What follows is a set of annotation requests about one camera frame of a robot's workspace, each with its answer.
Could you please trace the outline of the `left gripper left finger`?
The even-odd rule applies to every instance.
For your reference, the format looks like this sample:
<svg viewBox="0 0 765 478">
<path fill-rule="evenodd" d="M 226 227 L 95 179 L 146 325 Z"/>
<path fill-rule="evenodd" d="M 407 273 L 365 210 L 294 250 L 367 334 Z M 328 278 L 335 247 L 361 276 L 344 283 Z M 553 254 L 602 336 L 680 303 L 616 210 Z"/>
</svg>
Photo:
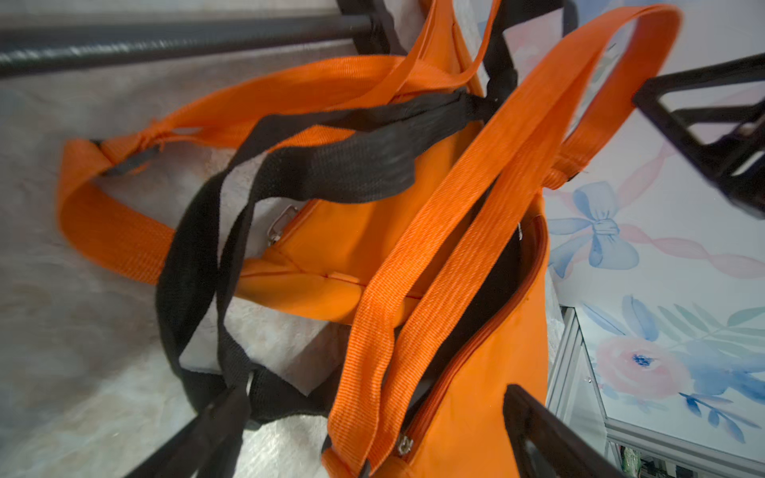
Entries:
<svg viewBox="0 0 765 478">
<path fill-rule="evenodd" d="M 129 476 L 231 477 L 249 416 L 245 389 L 229 388 Z"/>
</svg>

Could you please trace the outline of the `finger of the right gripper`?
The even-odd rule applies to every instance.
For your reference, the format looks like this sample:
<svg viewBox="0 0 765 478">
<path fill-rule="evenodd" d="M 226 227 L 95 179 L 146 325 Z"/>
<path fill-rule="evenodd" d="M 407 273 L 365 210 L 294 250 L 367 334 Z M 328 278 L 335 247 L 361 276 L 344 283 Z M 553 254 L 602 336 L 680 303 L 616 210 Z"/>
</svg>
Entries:
<svg viewBox="0 0 765 478">
<path fill-rule="evenodd" d="M 762 83 L 762 54 L 649 79 L 633 105 L 731 204 L 764 216 L 764 101 L 668 109 L 670 93 Z"/>
</svg>

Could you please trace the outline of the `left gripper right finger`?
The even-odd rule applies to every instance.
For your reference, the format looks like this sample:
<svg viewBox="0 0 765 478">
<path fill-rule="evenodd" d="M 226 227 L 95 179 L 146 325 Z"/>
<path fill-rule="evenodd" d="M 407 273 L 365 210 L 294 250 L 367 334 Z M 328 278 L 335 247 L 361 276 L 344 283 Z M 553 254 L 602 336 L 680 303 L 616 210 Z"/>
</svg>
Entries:
<svg viewBox="0 0 765 478">
<path fill-rule="evenodd" d="M 624 475 L 518 384 L 506 388 L 503 418 L 522 477 Z"/>
</svg>

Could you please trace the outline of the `black strap bag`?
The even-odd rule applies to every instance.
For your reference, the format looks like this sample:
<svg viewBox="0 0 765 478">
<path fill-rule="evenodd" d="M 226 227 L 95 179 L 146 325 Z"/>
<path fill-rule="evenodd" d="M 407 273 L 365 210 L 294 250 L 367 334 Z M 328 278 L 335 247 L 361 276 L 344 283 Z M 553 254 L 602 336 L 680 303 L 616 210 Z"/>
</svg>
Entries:
<svg viewBox="0 0 765 478">
<path fill-rule="evenodd" d="M 325 416 L 339 377 L 304 394 L 251 358 L 233 301 L 348 325 L 374 276 L 468 147 L 518 87 L 508 30 L 579 23 L 572 1 L 503 1 L 486 24 L 486 96 L 461 69 L 450 3 L 432 4 L 410 53 L 305 65 L 189 109 L 213 143 L 216 115 L 252 111 L 228 165 L 187 207 L 157 280 L 163 352 L 197 423 L 259 428 Z"/>
</svg>

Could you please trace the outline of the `orange bag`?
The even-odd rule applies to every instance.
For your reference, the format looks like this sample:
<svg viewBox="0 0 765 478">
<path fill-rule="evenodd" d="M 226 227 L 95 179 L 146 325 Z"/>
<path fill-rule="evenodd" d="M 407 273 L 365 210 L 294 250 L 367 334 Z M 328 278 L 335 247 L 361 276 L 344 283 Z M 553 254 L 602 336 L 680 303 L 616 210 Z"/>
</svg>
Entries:
<svg viewBox="0 0 765 478">
<path fill-rule="evenodd" d="M 329 475 L 521 477 L 503 398 L 510 384 L 540 404 L 546 394 L 551 224 L 543 192 L 582 172 L 617 133 L 682 21 L 665 4 L 602 14 L 557 43 L 481 130 L 347 325 L 342 374 L 324 416 Z M 183 214 L 228 165 L 233 135 L 252 116 L 245 105 L 216 115 L 225 139 L 213 143 L 189 109 L 281 72 L 134 135 L 66 143 L 64 236 L 96 264 L 157 289 Z"/>
</svg>

